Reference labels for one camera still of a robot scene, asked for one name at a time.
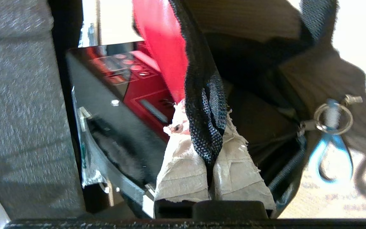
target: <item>key ring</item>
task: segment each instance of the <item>key ring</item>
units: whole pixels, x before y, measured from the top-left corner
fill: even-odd
[[[347,113],[347,124],[344,127],[337,129],[340,113],[342,110]],[[320,117],[322,114],[326,114],[326,126],[320,122]],[[347,109],[346,106],[337,103],[335,100],[328,100],[326,104],[323,104],[317,108],[316,112],[314,113],[314,122],[315,127],[322,131],[323,134],[311,152],[309,158],[308,166],[309,170],[312,172],[312,178],[318,181],[321,185],[325,185],[327,187],[339,187],[347,185],[353,176],[353,162],[348,148],[340,135],[351,129],[353,124],[353,116],[351,111]],[[340,161],[345,162],[345,165],[347,166],[346,171],[344,171],[342,174],[339,174],[338,178],[334,179],[327,178],[326,175],[320,170],[320,165],[324,159],[324,156],[326,155],[327,148],[331,143],[339,152],[338,155],[342,157],[340,158]]]
[[[315,126],[317,129],[319,129],[320,131],[322,131],[324,133],[327,133],[330,135],[342,135],[342,134],[346,133],[347,131],[349,131],[351,129],[351,127],[353,126],[353,123],[354,123],[353,114],[344,105],[341,105],[339,103],[334,103],[334,105],[336,105],[338,108],[340,108],[345,113],[347,113],[347,117],[348,117],[347,124],[343,128],[340,128],[340,129],[328,130],[327,127],[320,122],[321,115],[324,113],[324,111],[326,111],[330,108],[327,103],[324,103],[321,106],[319,106],[314,113]]]

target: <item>black bag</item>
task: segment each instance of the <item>black bag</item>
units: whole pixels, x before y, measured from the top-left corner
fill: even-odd
[[[244,13],[229,12],[230,5],[248,3],[214,3],[135,0],[135,26],[150,46],[175,102],[186,99],[193,145],[205,160],[208,177],[222,148],[231,108],[233,123],[248,140],[251,158],[273,193],[276,217],[298,190],[309,158],[300,123],[312,118],[279,65],[307,49],[331,46],[337,3],[303,0],[299,39],[276,37],[266,42],[213,27],[218,26],[213,18],[224,17],[213,13]]]

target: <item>metal ring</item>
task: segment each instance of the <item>metal ring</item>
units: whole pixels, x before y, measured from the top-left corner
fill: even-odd
[[[331,134],[331,135],[341,135],[351,129],[351,127],[353,126],[354,119],[353,119],[353,114],[346,106],[341,105],[339,103],[335,103],[335,105],[347,113],[347,116],[348,116],[347,124],[341,129],[335,129],[332,131],[328,131],[327,127],[320,122],[321,115],[324,113],[324,111],[326,111],[329,108],[329,106],[326,103],[324,103],[323,105],[319,106],[314,113],[315,126],[317,127],[317,129],[321,130],[324,133]]]

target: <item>black mesh strap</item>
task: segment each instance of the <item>black mesh strap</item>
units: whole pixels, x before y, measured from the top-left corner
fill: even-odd
[[[337,0],[303,0],[301,19],[315,42],[326,35],[337,13]]]
[[[208,181],[222,148],[227,121],[224,87],[205,38],[184,0],[169,0],[180,22],[189,59],[185,79],[186,115],[195,151],[207,167]]]

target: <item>zipper pull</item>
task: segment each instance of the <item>zipper pull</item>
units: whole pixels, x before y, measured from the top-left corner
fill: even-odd
[[[297,136],[300,137],[304,135],[306,131],[312,131],[316,129],[317,127],[314,119],[302,121],[300,122],[299,132],[297,132]]]
[[[361,96],[352,96],[350,94],[346,94],[345,98],[343,100],[343,103],[345,106],[352,105],[354,103],[362,103],[362,97]]]

